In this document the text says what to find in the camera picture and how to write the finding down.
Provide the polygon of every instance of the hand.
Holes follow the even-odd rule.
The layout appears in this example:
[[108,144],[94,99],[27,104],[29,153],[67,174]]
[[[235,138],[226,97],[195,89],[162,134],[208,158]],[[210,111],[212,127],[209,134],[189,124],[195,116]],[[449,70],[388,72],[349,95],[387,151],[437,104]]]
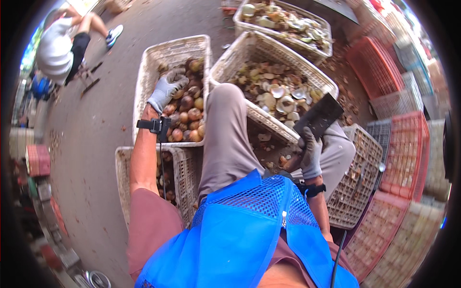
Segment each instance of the hand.
[[320,155],[322,153],[322,140],[316,141],[309,127],[304,127],[298,140],[298,147],[302,149],[300,168],[302,177],[312,179],[322,175],[320,168]]
[[184,73],[186,73],[184,68],[176,68],[161,77],[157,82],[155,90],[147,103],[152,105],[159,115],[162,114],[163,108],[171,101],[173,94],[189,83],[189,79]]

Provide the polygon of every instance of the sneaker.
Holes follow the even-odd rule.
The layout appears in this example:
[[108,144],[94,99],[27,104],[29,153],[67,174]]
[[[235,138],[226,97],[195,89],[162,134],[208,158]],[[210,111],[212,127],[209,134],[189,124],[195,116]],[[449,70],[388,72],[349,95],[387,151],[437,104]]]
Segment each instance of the sneaker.
[[106,37],[107,48],[112,48],[112,46],[115,44],[115,40],[117,40],[120,34],[122,34],[122,31],[123,25],[119,25],[114,29],[109,30],[109,35]]

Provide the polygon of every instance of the zipper pull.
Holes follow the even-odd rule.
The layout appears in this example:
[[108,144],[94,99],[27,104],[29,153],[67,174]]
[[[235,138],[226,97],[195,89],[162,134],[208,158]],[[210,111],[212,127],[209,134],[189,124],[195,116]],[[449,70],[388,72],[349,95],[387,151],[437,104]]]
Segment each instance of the zipper pull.
[[287,227],[287,220],[286,220],[287,212],[282,211],[282,227],[286,228]]

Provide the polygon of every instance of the seated man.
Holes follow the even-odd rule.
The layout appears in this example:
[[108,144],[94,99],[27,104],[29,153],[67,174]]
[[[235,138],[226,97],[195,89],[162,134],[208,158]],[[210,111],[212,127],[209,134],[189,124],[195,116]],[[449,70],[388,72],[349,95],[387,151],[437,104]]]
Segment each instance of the seated man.
[[[184,69],[160,78],[143,120],[158,118],[172,93],[187,85],[178,73]],[[157,135],[139,129],[131,155],[127,250],[135,287],[358,288],[344,253],[332,277],[339,247],[325,202],[352,162],[353,143],[336,122],[325,132],[322,153],[322,142],[304,128],[295,175],[309,187],[304,198],[289,178],[270,176],[259,163],[248,141],[244,100],[229,83],[209,95],[200,207],[190,229],[159,196]]]
[[[78,25],[77,34],[72,43],[68,29]],[[122,33],[123,26],[107,30],[102,19],[89,12],[81,16],[74,7],[52,10],[44,23],[37,49],[37,64],[40,70],[58,85],[67,85],[78,72],[85,50],[90,41],[90,29],[101,34],[111,48]]]

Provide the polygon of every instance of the maroon shirt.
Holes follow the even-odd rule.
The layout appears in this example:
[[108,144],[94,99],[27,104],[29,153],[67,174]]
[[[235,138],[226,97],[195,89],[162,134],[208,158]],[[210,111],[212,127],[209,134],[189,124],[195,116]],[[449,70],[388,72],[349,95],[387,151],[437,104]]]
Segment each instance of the maroon shirt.
[[[127,249],[128,273],[131,278],[136,281],[152,254],[183,230],[184,223],[175,206],[147,189],[137,189],[131,195],[130,238]],[[328,242],[328,245],[334,261],[339,247],[332,242]],[[288,247],[283,229],[267,269],[282,260],[288,261],[302,273],[308,287],[316,287],[302,261]],[[344,253],[340,255],[339,265],[355,276]]]

